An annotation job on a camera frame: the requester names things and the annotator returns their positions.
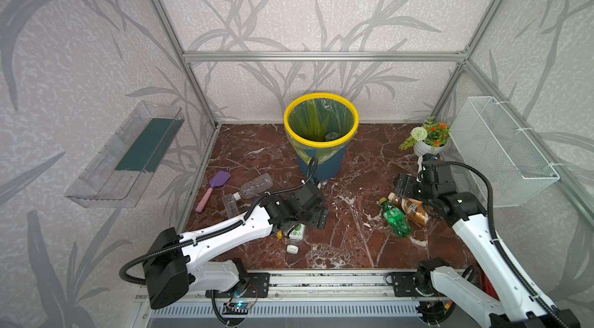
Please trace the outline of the green label white cap bottle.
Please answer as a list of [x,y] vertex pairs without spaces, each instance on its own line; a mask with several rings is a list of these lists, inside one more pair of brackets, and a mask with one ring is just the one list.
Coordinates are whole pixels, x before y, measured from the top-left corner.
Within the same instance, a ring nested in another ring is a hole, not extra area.
[[303,243],[306,233],[306,226],[300,224],[292,229],[286,236],[286,251],[290,255],[299,253],[299,246]]

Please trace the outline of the clear crushed bottle white cap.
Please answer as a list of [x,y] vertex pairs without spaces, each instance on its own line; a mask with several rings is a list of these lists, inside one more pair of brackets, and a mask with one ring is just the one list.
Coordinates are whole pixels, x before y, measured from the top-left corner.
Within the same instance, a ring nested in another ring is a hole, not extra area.
[[233,194],[236,201],[248,200],[267,192],[274,185],[273,179],[265,173],[256,179],[243,184],[238,192]]

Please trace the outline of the green soda bottle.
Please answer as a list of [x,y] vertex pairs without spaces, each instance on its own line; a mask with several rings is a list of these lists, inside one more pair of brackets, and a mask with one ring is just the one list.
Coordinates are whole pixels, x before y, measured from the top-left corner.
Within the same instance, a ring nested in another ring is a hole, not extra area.
[[381,215],[387,221],[390,229],[399,238],[406,238],[411,234],[411,228],[403,212],[387,198],[379,200]]

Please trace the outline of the clear water bottle white cap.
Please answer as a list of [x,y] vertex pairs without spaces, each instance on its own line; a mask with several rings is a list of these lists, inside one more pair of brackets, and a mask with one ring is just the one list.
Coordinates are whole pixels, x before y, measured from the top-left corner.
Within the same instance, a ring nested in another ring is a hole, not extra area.
[[332,142],[332,141],[335,141],[340,138],[341,138],[341,134],[339,132],[328,132],[324,137],[324,141]]

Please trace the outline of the small clear bottle white cap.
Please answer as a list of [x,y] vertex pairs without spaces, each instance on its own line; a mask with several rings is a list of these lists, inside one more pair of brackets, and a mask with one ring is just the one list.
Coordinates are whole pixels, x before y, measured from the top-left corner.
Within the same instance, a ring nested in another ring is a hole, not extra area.
[[229,218],[235,218],[240,214],[238,210],[238,201],[240,199],[241,196],[238,192],[223,196],[224,209],[226,210],[227,216]]

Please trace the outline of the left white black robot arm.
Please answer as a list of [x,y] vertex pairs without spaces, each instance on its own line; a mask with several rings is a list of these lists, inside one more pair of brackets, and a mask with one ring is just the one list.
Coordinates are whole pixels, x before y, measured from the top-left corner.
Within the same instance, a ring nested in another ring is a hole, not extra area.
[[219,255],[299,225],[324,229],[327,217],[320,181],[307,179],[292,190],[260,196],[246,212],[219,224],[181,235],[174,228],[162,231],[147,254],[121,267],[119,277],[145,286],[152,309],[196,290],[231,292],[247,286],[250,275],[240,261],[218,261]]

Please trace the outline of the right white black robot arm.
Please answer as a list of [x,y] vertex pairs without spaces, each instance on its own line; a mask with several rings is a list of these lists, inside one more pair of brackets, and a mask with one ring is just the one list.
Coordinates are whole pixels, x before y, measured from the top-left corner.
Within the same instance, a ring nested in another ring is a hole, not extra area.
[[453,165],[426,154],[416,175],[399,174],[394,178],[394,192],[421,202],[445,221],[470,249],[497,295],[490,296],[441,258],[418,264],[415,282],[419,291],[444,295],[482,327],[578,327],[576,315],[555,305],[498,235],[490,181],[479,170],[462,165],[487,188],[487,202],[481,204],[473,193],[457,189]]

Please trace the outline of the potted artificial flower plant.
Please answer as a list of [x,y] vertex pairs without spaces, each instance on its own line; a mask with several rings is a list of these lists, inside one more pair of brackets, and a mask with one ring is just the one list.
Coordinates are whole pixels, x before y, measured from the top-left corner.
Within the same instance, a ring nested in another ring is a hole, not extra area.
[[450,140],[450,126],[445,122],[437,122],[435,116],[427,118],[421,126],[414,127],[400,150],[413,149],[417,157],[425,154],[437,156]]

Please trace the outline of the purple pink silicone spatula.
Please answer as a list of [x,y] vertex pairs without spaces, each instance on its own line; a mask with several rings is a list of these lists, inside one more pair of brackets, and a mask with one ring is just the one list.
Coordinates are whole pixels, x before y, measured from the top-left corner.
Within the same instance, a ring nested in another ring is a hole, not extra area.
[[230,178],[231,174],[228,171],[218,171],[209,181],[209,187],[196,206],[195,212],[198,214],[202,213],[213,193],[213,190],[215,188],[222,187],[227,181],[229,181]]

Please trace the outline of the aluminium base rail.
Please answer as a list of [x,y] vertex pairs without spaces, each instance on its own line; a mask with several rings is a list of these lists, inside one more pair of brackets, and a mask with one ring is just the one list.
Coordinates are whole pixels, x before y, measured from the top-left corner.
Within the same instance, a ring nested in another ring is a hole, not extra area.
[[269,294],[259,303],[288,301],[388,301],[444,300],[395,297],[385,283],[388,272],[414,269],[269,269],[250,272],[271,274]]

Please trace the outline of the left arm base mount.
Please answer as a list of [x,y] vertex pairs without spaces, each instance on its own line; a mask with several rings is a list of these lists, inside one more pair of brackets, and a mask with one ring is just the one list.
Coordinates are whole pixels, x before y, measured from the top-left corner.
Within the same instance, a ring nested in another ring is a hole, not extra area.
[[247,278],[240,278],[239,282],[227,292],[206,292],[206,297],[215,296],[216,299],[266,298],[269,294],[271,274],[268,272],[249,272]]

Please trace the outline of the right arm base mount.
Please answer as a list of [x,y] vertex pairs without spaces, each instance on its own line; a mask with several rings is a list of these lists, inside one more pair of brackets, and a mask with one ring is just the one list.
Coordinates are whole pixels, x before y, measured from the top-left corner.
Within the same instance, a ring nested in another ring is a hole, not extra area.
[[443,295],[430,289],[428,286],[422,286],[421,289],[415,283],[414,271],[398,271],[388,272],[385,275],[385,283],[388,284],[394,293],[395,297],[408,297],[418,299],[437,299],[442,298]]

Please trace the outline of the aluminium frame crossbar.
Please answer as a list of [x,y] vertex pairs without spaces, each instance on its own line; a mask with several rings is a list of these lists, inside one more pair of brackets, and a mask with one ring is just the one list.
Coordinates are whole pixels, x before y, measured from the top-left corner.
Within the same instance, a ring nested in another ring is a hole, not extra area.
[[456,51],[323,52],[323,51],[189,51],[187,63],[201,62],[462,62]]

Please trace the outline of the clear acrylic wall shelf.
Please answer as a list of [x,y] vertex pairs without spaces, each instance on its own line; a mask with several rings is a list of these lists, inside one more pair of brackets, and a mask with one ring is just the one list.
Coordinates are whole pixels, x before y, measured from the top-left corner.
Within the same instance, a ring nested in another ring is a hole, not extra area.
[[83,208],[133,208],[185,122],[181,107],[139,102],[65,197]]

